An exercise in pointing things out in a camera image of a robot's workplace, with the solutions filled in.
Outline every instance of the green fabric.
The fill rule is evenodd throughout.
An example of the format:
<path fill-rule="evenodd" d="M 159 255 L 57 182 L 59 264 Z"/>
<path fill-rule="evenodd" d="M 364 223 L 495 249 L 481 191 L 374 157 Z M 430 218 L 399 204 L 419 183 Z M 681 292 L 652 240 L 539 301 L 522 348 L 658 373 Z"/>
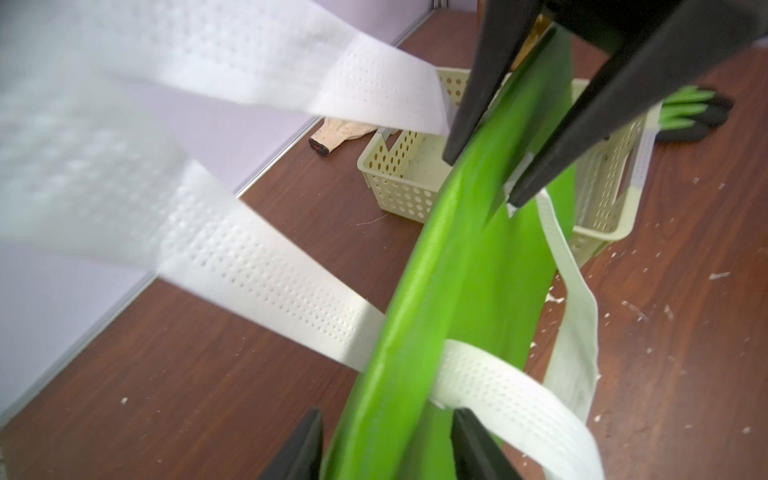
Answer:
<path fill-rule="evenodd" d="M 659 121 L 673 120 L 678 117 L 689 117 L 703 113 L 707 104 L 665 104 L 661 107 Z"/>
<path fill-rule="evenodd" d="M 441 189 L 323 463 L 324 478 L 451 478 L 452 412 L 428 404 L 446 338 L 522 367 L 554 276 L 531 202 L 509 219 L 502 185 L 571 105 L 570 37 L 553 30 L 509 81 Z M 564 231 L 574 172 L 548 188 Z"/>
<path fill-rule="evenodd" d="M 677 118 L 677 117 L 659 118 L 659 128 L 661 130 L 676 130 L 678 128 L 688 128 L 688 127 L 692 127 L 695 123 L 696 121 L 693 121 L 690 118 Z"/>
<path fill-rule="evenodd" d="M 664 104 L 687 104 L 698 101 L 707 101 L 715 96 L 712 90 L 699 90 L 696 85 L 686 85 L 680 90 L 664 99 Z"/>

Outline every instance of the brown floor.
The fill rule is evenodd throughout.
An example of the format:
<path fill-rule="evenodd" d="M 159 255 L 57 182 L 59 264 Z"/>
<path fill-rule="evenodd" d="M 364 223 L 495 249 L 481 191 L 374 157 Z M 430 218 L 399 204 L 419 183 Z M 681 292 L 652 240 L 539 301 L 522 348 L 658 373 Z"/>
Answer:
<path fill-rule="evenodd" d="M 440 12 L 402 48 L 468 68 L 474 43 L 473 15 Z M 594 73 L 602 56 L 574 51 L 577 73 Z M 634 233 L 583 270 L 610 314 L 590 421 L 608 478 L 768 478 L 767 72 L 768 51 L 749 50 L 705 78 L 736 99 L 731 119 L 655 149 Z M 325 160 L 301 141 L 243 199 L 384 310 L 420 225 L 372 222 L 382 212 L 356 169 L 368 139 Z M 545 306 L 538 378 L 562 308 Z M 11 480 L 255 478 L 310 406 L 330 437 L 355 375 L 156 281 L 0 440 Z"/>

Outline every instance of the baseboard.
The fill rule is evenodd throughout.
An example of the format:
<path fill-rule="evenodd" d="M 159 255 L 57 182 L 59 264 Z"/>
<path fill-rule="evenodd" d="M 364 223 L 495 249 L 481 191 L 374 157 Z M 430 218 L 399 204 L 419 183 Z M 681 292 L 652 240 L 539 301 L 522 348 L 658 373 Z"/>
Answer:
<path fill-rule="evenodd" d="M 80 352 L 85 350 L 98 335 L 103 332 L 105 328 L 112 323 L 112 320 L 116 319 L 123 310 L 125 310 L 131 303 L 143 292 L 152 281 L 157 278 L 154 273 L 148 273 L 143 276 L 141 280 L 136 282 L 128 291 L 112 305 L 112 307 L 94 323 L 86 333 L 84 333 L 77 341 L 75 341 L 66 352 L 64 352 L 50 368 L 34 382 L 32 385 L 22 393 L 15 402 L 13 402 L 7 409 L 0 412 L 0 429 L 5 427 L 13 417 L 20 413 L 24 407 L 27 406 L 42 390 L 48 386 L 48 384 L 56 378 L 56 375 L 70 364 L 72 360 Z"/>
<path fill-rule="evenodd" d="M 419 28 L 429 16 L 432 11 L 425 12 L 424 15 L 419 17 L 413 22 L 401 35 L 399 35 L 394 41 L 393 45 L 400 45 L 406 38 L 408 38 L 417 28 Z M 242 186 L 237 189 L 235 196 L 240 198 L 249 188 L 253 186 L 277 161 L 285 156 L 288 151 L 293 148 L 303 137 L 306 135 L 317 122 L 321 120 L 321 117 L 315 117 L 308 120 L 296 133 L 293 135 L 293 139 L 286 142 L 282 148 L 275 152 L 273 159 L 261 170 L 255 172 L 253 177 L 243 182 Z M 138 297 L 144 290 L 150 286 L 157 276 L 154 273 L 148 273 L 141 280 L 136 282 L 120 300 L 107 311 L 83 336 L 81 336 L 67 351 L 59 357 L 56 362 L 45 371 L 45 373 L 37 379 L 31 387 L 29 387 L 21 397 L 13 402 L 7 409 L 0 412 L 0 429 L 5 427 L 8 422 L 13 419 L 21 410 L 24 409 L 42 390 L 48 386 L 48 384 L 61 373 L 62 370 L 67 368 L 72 360 L 82 352 L 98 335 L 103 332 L 114 319 L 116 319 L 123 310 L 125 310 L 131 303 Z"/>

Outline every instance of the white wall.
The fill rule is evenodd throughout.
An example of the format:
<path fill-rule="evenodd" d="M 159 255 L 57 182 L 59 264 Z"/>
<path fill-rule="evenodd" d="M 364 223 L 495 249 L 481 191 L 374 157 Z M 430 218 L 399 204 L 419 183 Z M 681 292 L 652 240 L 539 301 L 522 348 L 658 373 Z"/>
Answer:
<path fill-rule="evenodd" d="M 394 41 L 429 0 L 318 0 Z M 238 191 L 312 121 L 140 81 L 123 83 L 214 175 Z M 146 283 L 149 272 L 0 243 L 0 426 L 17 413 Z"/>

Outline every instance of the white debris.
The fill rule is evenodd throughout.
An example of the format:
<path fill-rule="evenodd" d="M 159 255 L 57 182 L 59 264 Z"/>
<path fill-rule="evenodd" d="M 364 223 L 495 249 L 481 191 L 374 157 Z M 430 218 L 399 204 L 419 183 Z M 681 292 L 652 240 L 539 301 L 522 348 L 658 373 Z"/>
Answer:
<path fill-rule="evenodd" d="M 722 273 L 712 273 L 710 274 L 710 282 L 712 280 L 718 280 L 721 278 L 725 278 L 726 276 L 729 276 L 730 272 L 722 272 Z"/>
<path fill-rule="evenodd" d="M 563 303 L 565 301 L 565 297 L 557 298 L 553 296 L 551 293 L 547 292 L 547 298 L 544 300 L 545 302 L 555 302 L 555 303 Z"/>
<path fill-rule="evenodd" d="M 633 312 L 635 312 L 635 314 L 637 314 L 637 321 L 638 321 L 638 322 L 639 322 L 639 321 L 641 321 L 641 320 L 645 320 L 646 322 L 648 321 L 648 317 L 645 315 L 645 313 L 642 313 L 642 312 L 640 311 L 640 309 L 639 309 L 639 308 L 637 308 L 635 305 L 632 305 L 631 303 L 629 303 L 629 302 L 628 302 L 628 301 L 626 301 L 626 300 L 622 300 L 622 301 L 621 301 L 621 305 L 624 305 L 624 306 L 626 306 L 626 307 L 627 307 L 629 310 L 632 310 Z"/>

